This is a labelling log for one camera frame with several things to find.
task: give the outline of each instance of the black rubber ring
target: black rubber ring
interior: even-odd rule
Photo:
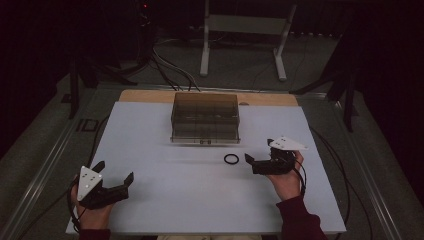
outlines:
[[[235,161],[235,162],[229,162],[229,161],[227,161],[227,157],[229,157],[229,156],[236,157],[236,158],[237,158],[237,161]],[[240,159],[238,158],[238,156],[237,156],[237,155],[235,155],[235,154],[232,154],[232,153],[227,154],[227,155],[225,155],[225,157],[224,157],[224,162],[226,162],[226,163],[228,163],[228,164],[230,164],[230,165],[237,164],[239,160],[240,160]]]

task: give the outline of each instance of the table surface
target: table surface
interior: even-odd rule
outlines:
[[[93,165],[106,162],[104,186],[135,180],[129,199],[115,205],[110,228],[127,235],[275,234],[279,201],[272,184],[252,174],[244,153],[269,158],[267,138],[284,134],[305,145],[305,204],[321,218],[325,233],[346,231],[307,121],[294,96],[237,93],[240,144],[184,145],[170,142],[175,92],[126,90],[112,110]],[[239,156],[236,165],[223,157]],[[67,232],[72,233],[71,224]]]

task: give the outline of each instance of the floor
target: floor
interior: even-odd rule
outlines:
[[[196,78],[203,90],[231,89],[251,92],[287,93],[317,80],[337,45],[324,37],[290,36],[283,51],[288,80],[278,80],[272,49],[273,38],[251,35],[218,36],[211,42],[209,75],[200,77],[201,40],[180,41],[163,36],[155,50]],[[131,61],[123,62],[129,66]],[[155,66],[128,76],[137,82],[132,88],[165,88]],[[187,80],[166,71],[182,86]],[[68,120],[70,106],[61,103],[69,93],[69,77],[58,84],[58,94],[40,112],[0,162],[1,239],[76,239],[64,230],[69,221],[66,199],[59,198],[81,165],[86,164],[98,144],[105,124],[95,131],[81,130],[79,123],[100,123],[127,86],[99,73],[97,89],[81,86],[81,107],[74,120]],[[361,93],[355,93],[353,133],[341,120],[342,103],[328,102],[324,85],[297,96],[314,133],[316,145],[346,219],[347,232],[340,239],[424,239],[424,211],[400,170],[384,136],[368,111]],[[327,150],[329,145],[340,160]],[[58,199],[45,215],[39,217]],[[116,236],[112,239],[140,239]]]

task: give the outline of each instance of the red sleeve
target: red sleeve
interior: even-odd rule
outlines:
[[[281,235],[284,240],[322,240],[327,239],[322,232],[321,220],[310,214],[305,207],[303,197],[295,197],[277,204],[283,218]]]
[[[109,229],[81,229],[79,240],[108,240],[110,238]]]

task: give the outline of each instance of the human hand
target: human hand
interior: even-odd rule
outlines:
[[[72,203],[77,208],[81,229],[107,229],[109,225],[109,215],[113,204],[100,209],[86,209],[79,205],[77,200],[78,185],[72,187]]]
[[[303,163],[303,156],[299,151],[294,151],[297,162],[295,168],[299,171]],[[300,196],[300,179],[299,176],[292,170],[281,175],[267,175],[274,185],[275,191],[281,201]]]

